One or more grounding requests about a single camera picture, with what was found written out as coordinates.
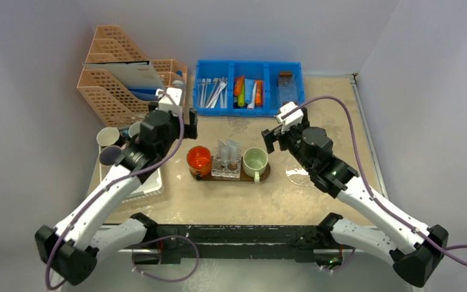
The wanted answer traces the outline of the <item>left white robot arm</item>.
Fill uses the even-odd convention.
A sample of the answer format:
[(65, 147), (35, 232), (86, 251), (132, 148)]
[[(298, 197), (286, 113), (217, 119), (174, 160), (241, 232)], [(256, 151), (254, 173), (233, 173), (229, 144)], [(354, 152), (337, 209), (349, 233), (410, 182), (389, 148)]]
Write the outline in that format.
[(134, 214), (126, 222), (99, 234), (109, 215), (132, 192), (178, 151), (184, 139), (198, 137), (198, 114), (189, 110), (189, 123), (179, 109), (154, 109), (120, 151), (105, 179), (65, 219), (35, 233), (41, 260), (46, 264), (44, 280), (49, 291), (65, 283), (78, 285), (93, 272), (99, 261), (122, 248), (139, 245), (151, 248), (169, 240), (145, 215)]

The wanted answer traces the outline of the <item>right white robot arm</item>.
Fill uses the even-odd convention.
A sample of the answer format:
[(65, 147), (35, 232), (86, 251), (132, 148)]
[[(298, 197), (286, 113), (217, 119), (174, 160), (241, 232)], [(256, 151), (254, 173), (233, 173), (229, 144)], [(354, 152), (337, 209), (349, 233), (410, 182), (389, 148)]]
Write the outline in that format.
[(314, 186), (370, 220), (377, 230), (348, 231), (338, 220), (317, 231), (318, 242), (330, 248), (348, 240), (348, 245), (390, 262), (405, 282), (422, 288), (443, 259), (435, 248), (444, 248), (449, 233), (439, 224), (428, 226), (397, 208), (388, 199), (366, 187), (361, 174), (333, 153), (333, 141), (320, 127), (307, 123), (283, 131), (281, 126), (261, 133), (268, 153), (278, 142), (308, 172)]

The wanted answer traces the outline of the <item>clear glass toothbrush holder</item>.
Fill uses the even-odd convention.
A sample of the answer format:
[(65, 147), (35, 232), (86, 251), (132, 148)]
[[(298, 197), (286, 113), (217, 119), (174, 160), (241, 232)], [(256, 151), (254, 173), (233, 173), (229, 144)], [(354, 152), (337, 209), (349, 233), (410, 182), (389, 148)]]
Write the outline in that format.
[(241, 178), (242, 161), (241, 156), (236, 160), (223, 161), (216, 156), (212, 156), (211, 176), (215, 180), (239, 181)]

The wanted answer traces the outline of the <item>light green ceramic mug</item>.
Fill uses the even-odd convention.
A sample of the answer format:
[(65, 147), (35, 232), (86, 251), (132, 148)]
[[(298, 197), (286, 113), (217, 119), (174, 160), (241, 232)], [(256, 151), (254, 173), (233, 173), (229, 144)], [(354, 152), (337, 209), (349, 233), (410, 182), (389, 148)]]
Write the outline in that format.
[(265, 174), (269, 158), (265, 150), (252, 147), (247, 149), (243, 155), (243, 171), (255, 183), (260, 183)]

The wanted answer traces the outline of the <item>orange translucent cup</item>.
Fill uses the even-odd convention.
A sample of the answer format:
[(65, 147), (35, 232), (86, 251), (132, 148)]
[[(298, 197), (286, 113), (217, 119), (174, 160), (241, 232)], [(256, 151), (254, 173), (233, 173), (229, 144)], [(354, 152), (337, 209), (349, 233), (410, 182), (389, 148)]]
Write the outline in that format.
[(196, 180), (202, 180), (212, 170), (212, 155), (205, 146), (191, 148), (186, 156), (190, 173)]

